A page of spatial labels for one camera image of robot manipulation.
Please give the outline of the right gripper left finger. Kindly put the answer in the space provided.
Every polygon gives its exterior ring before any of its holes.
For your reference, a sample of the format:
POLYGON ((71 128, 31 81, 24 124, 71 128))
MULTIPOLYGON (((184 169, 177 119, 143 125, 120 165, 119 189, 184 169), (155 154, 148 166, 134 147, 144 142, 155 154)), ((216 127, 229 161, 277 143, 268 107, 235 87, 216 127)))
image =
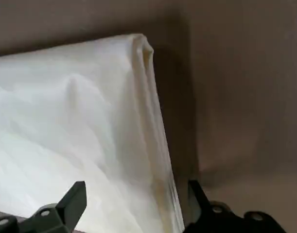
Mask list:
POLYGON ((77 181, 58 203, 40 207, 29 218, 0 215, 0 233, 72 233, 86 207, 86 183, 77 181))

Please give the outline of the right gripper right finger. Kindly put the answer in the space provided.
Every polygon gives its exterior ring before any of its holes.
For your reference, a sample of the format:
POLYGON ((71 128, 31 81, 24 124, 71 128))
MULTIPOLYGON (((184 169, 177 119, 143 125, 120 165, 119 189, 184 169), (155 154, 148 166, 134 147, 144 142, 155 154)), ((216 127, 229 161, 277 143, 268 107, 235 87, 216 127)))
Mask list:
POLYGON ((188 181, 188 194, 194 221, 186 233, 284 233, 269 214, 248 211, 238 216, 223 202, 208 200, 197 180, 188 181))

